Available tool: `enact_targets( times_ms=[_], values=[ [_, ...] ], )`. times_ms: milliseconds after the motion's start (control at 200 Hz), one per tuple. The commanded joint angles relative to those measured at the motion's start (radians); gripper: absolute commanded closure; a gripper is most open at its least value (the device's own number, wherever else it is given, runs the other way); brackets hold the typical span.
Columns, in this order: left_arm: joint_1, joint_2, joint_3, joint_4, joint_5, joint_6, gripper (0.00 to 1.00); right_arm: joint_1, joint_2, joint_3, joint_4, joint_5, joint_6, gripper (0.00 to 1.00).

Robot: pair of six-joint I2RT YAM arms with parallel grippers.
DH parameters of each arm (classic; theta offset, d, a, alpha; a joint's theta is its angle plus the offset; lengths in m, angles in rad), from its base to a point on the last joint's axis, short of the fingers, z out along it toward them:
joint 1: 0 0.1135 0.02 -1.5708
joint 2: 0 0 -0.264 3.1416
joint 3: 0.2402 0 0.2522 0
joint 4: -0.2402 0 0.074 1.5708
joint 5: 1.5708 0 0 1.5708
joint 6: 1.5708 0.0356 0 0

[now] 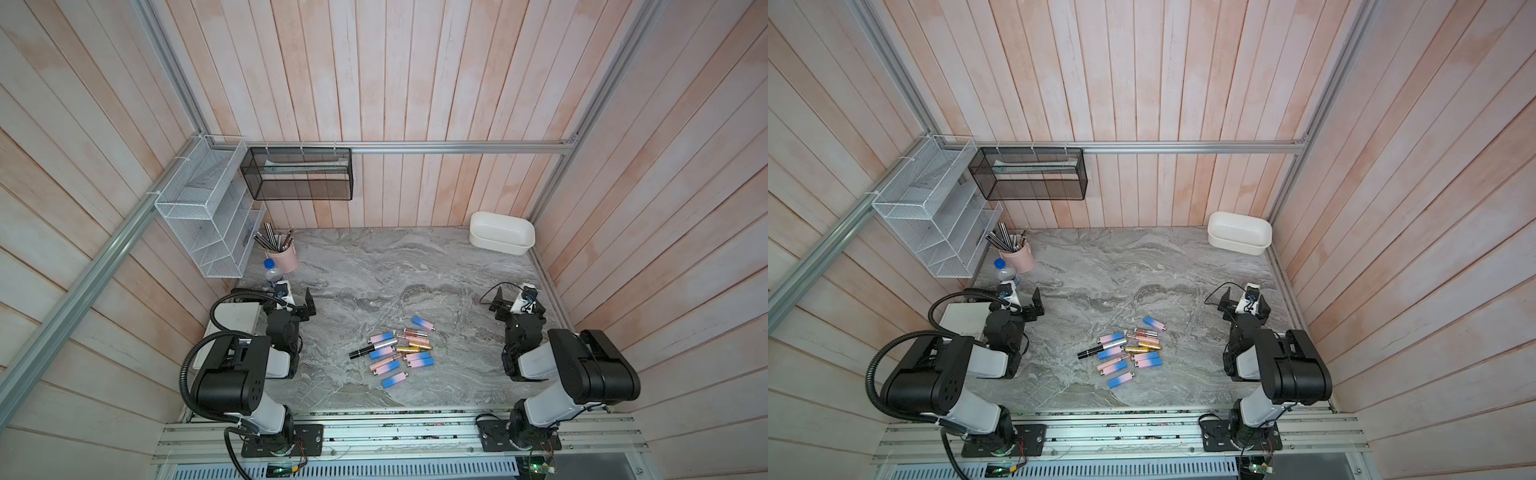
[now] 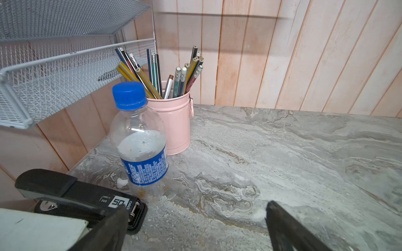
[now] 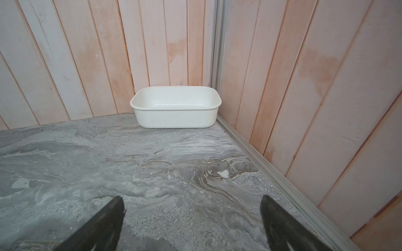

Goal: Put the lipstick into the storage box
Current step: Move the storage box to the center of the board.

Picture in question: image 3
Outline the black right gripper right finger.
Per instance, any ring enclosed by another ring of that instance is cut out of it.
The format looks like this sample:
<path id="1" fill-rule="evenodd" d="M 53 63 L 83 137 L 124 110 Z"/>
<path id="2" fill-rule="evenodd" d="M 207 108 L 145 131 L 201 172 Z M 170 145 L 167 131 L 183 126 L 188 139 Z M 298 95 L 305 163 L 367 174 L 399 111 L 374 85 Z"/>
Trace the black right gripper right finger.
<path id="1" fill-rule="evenodd" d="M 268 195 L 262 197 L 260 213 L 272 251 L 331 250 Z"/>

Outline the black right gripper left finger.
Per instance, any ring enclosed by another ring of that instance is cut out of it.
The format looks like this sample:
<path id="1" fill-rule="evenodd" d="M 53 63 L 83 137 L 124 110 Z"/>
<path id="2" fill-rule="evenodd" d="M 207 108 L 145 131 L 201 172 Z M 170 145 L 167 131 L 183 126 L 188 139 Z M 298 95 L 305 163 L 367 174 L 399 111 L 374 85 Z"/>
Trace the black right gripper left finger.
<path id="1" fill-rule="evenodd" d="M 55 250 L 115 251 L 120 239 L 124 216 L 123 198 L 116 196 Z"/>

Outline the white plastic storage box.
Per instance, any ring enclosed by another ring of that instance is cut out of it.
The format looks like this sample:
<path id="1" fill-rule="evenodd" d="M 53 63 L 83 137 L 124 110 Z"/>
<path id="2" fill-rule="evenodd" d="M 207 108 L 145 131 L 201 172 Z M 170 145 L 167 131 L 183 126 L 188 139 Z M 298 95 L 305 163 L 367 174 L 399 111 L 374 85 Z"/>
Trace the white plastic storage box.
<path id="1" fill-rule="evenodd" d="M 206 86 L 153 86 L 130 101 L 140 126 L 148 129 L 208 128 L 222 104 L 217 91 Z"/>

